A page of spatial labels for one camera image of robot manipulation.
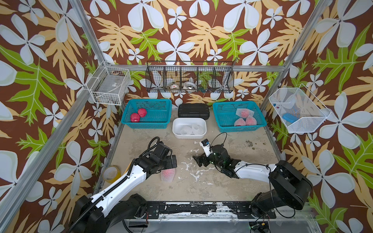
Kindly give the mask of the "removed white foam net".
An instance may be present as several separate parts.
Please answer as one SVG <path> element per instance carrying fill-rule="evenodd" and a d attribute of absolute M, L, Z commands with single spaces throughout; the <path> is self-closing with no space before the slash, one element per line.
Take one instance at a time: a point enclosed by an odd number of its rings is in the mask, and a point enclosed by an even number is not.
<path fill-rule="evenodd" d="M 189 136 L 189 135 L 192 135 L 192 133 L 193 133 L 193 131 L 192 131 L 192 128 L 190 126 L 183 126 L 180 129 L 180 135 Z"/>

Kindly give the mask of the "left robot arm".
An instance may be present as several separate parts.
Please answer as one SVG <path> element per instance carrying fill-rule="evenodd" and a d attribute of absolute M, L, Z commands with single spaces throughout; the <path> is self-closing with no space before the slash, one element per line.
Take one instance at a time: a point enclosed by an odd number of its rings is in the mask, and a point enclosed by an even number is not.
<path fill-rule="evenodd" d="M 132 160 L 129 169 L 113 184 L 88 198 L 80 198 L 71 217 L 69 233 L 105 233 L 112 225 L 134 217 L 146 201 L 134 195 L 126 202 L 122 199 L 151 175 L 177 167 L 176 156 L 163 142 L 148 146 L 139 157 Z"/>

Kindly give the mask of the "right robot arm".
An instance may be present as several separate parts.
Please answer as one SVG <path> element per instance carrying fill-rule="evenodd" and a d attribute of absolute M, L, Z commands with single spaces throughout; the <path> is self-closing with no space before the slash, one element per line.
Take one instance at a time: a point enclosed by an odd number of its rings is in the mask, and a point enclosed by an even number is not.
<path fill-rule="evenodd" d="M 232 159 L 223 144 L 211 146 L 200 142 L 204 153 L 193 156 L 199 167 L 214 167 L 229 178 L 251 179 L 266 182 L 270 190 L 258 193 L 249 205 L 249 213 L 255 217 L 265 216 L 279 207 L 288 206 L 302 210 L 313 190 L 313 184 L 300 171 L 285 160 L 277 164 L 249 163 Z"/>

